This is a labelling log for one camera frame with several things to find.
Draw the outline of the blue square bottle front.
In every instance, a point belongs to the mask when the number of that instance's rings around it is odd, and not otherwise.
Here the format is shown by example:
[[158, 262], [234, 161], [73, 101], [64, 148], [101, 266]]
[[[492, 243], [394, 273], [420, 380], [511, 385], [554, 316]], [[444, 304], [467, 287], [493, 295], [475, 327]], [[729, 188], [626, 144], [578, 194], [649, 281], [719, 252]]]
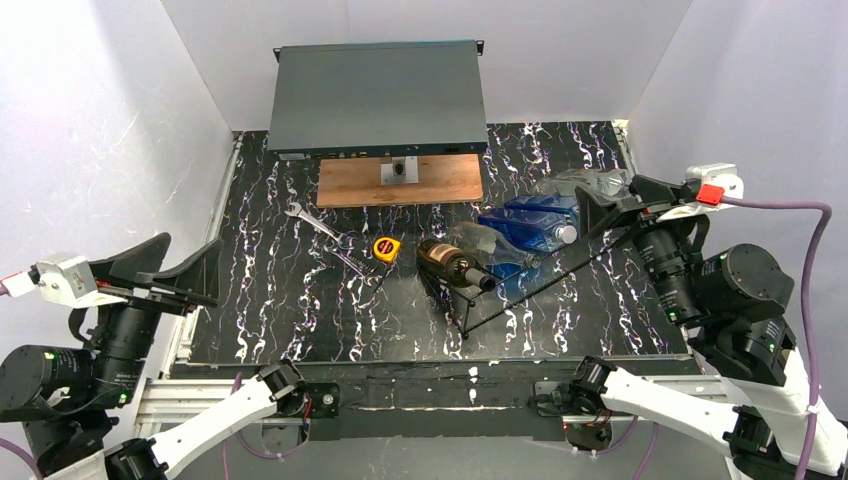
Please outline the blue square bottle front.
[[509, 209], [556, 213], [564, 215], [575, 227], [579, 226], [579, 202], [567, 195], [522, 195], [504, 202]]

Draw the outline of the blue square bottle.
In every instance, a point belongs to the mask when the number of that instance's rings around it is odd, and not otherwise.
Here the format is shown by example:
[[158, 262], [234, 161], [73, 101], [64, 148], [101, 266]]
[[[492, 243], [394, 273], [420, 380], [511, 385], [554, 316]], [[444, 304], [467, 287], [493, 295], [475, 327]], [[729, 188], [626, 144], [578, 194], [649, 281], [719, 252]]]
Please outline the blue square bottle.
[[579, 226], [579, 202], [567, 195], [522, 195], [504, 202], [509, 209], [556, 213], [564, 215], [575, 227]]
[[569, 214], [493, 208], [479, 214], [477, 222], [499, 231], [513, 246], [536, 253], [552, 253], [578, 239]]

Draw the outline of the clear square bottle black cap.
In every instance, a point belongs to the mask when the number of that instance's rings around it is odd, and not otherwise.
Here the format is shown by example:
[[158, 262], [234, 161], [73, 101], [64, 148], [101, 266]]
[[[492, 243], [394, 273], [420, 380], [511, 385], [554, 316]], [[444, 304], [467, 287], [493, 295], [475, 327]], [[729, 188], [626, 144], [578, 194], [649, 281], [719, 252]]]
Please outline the clear square bottle black cap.
[[578, 186], [587, 187], [603, 195], [620, 197], [627, 193], [632, 176], [626, 169], [576, 169], [564, 174], [563, 193], [574, 196]]

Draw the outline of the black wire wine rack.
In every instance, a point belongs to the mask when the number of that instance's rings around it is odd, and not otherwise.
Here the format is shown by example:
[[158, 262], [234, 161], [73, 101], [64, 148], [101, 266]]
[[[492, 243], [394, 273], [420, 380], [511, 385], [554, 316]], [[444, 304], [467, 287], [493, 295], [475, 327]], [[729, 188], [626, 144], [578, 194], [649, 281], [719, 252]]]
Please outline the black wire wine rack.
[[423, 281], [440, 299], [446, 310], [451, 312], [450, 323], [456, 326], [462, 338], [477, 328], [494, 320], [497, 316], [515, 308], [543, 291], [562, 283], [577, 273], [591, 261], [619, 247], [614, 244], [622, 235], [622, 230], [610, 230], [601, 238], [586, 244], [578, 239], [552, 253], [536, 253], [541, 257], [537, 268], [525, 268], [512, 264], [483, 265], [483, 270], [497, 280], [494, 290], [484, 292], [476, 287], [459, 288], [448, 284], [421, 270], [416, 261]]

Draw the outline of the dark green wine bottle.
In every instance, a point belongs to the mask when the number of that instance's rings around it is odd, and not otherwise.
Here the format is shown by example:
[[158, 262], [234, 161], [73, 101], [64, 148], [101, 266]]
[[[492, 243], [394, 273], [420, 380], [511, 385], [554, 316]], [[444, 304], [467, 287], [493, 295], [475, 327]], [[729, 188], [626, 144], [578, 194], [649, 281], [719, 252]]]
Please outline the dark green wine bottle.
[[455, 287], [489, 292], [497, 286], [495, 277], [484, 271], [470, 253], [437, 239], [426, 239], [418, 245], [416, 261], [421, 270]]

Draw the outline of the clear round glass bottle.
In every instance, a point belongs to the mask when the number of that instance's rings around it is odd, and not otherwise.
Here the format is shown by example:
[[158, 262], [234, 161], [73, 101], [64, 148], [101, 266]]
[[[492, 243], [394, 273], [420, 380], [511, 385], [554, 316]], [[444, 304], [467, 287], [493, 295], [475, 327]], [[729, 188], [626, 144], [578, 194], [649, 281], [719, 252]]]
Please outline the clear round glass bottle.
[[631, 175], [626, 170], [578, 170], [542, 178], [532, 191], [540, 195], [574, 196], [576, 188], [582, 186], [606, 197], [620, 198], [627, 194], [630, 181]]

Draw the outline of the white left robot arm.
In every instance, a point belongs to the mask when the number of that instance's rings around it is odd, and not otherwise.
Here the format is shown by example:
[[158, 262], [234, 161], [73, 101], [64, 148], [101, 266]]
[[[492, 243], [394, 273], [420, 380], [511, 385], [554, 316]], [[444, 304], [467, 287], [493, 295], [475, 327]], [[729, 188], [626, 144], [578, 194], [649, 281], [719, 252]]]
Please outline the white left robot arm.
[[67, 307], [75, 348], [23, 345], [1, 365], [1, 419], [23, 426], [40, 479], [173, 479], [249, 424], [298, 415], [307, 388], [288, 360], [260, 368], [229, 396], [170, 430], [106, 448], [113, 411], [134, 398], [163, 315], [219, 303], [214, 240], [170, 269], [158, 234], [101, 260], [55, 254], [1, 281], [4, 295], [38, 292]]

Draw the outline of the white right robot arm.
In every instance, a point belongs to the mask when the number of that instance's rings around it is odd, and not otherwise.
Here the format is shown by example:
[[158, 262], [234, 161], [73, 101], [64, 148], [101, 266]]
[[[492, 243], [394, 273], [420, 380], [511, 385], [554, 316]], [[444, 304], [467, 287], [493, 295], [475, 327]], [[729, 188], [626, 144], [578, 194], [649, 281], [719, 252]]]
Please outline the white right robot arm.
[[667, 319], [695, 331], [691, 348], [742, 396], [716, 403], [586, 357], [565, 398], [589, 413], [634, 415], [696, 439], [752, 479], [843, 479], [847, 427], [822, 402], [811, 350], [785, 319], [794, 290], [807, 294], [764, 248], [702, 253], [709, 214], [744, 206], [733, 167], [694, 168], [680, 184], [633, 177], [625, 196], [579, 186], [580, 233], [620, 229], [633, 244]]

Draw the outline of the silver wrench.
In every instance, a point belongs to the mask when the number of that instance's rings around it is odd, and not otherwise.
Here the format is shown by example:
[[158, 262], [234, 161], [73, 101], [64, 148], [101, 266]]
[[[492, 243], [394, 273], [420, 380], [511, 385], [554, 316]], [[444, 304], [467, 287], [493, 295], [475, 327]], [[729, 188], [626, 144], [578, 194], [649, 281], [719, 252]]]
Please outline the silver wrench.
[[321, 220], [312, 216], [300, 203], [291, 202], [288, 205], [286, 214], [290, 217], [298, 218], [307, 222], [314, 230], [327, 235], [336, 245], [341, 246], [343, 244], [344, 235], [342, 233], [334, 230], [330, 226], [324, 224]]

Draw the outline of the wooden board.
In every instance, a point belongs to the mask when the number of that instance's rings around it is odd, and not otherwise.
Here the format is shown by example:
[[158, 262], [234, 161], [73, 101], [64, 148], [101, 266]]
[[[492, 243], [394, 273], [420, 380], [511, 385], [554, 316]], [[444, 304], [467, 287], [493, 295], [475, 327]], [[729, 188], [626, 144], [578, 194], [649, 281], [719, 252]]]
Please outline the wooden board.
[[319, 208], [479, 202], [484, 189], [476, 154], [419, 156], [403, 175], [390, 159], [324, 159]]

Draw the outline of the orange small object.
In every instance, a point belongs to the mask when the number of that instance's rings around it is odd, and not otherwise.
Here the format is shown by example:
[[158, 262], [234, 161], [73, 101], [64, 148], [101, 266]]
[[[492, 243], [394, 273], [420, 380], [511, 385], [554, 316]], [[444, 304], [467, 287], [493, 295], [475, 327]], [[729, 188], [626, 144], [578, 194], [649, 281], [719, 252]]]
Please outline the orange small object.
[[392, 237], [379, 237], [372, 246], [373, 255], [381, 262], [394, 263], [399, 255], [401, 242]]

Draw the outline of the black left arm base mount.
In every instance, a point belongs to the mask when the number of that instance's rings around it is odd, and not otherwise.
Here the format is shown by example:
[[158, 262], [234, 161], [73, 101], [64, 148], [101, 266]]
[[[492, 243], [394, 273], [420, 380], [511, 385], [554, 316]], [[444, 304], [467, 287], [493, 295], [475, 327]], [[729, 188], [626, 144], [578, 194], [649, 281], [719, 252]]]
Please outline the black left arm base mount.
[[336, 383], [308, 383], [292, 394], [288, 412], [306, 419], [335, 418], [339, 413], [341, 388]]

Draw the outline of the metal bracket on board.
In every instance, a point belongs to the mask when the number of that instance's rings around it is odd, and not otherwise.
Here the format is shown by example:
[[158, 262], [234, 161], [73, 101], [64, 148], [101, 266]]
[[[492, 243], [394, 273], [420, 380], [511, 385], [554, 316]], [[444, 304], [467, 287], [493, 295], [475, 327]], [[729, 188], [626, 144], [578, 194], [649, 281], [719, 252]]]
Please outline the metal bracket on board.
[[411, 185], [419, 182], [417, 156], [384, 156], [380, 159], [381, 185]]

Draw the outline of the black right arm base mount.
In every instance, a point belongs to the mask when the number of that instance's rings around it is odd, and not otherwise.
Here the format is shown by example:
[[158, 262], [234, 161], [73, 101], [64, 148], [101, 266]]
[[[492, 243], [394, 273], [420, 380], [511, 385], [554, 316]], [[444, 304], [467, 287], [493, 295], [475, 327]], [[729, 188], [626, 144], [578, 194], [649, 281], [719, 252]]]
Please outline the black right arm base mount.
[[541, 417], [585, 416], [588, 420], [564, 422], [566, 441], [578, 451], [600, 452], [612, 443], [612, 411], [570, 383], [542, 382], [541, 389], [527, 400], [531, 412]]

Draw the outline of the grey rack-mount device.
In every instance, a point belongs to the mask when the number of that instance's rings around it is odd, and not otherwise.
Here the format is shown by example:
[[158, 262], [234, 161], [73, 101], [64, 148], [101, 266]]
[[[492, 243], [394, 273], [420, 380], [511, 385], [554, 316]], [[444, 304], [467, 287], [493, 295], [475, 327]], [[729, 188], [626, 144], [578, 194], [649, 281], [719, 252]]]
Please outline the grey rack-mount device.
[[270, 152], [481, 154], [488, 133], [475, 40], [285, 46]]

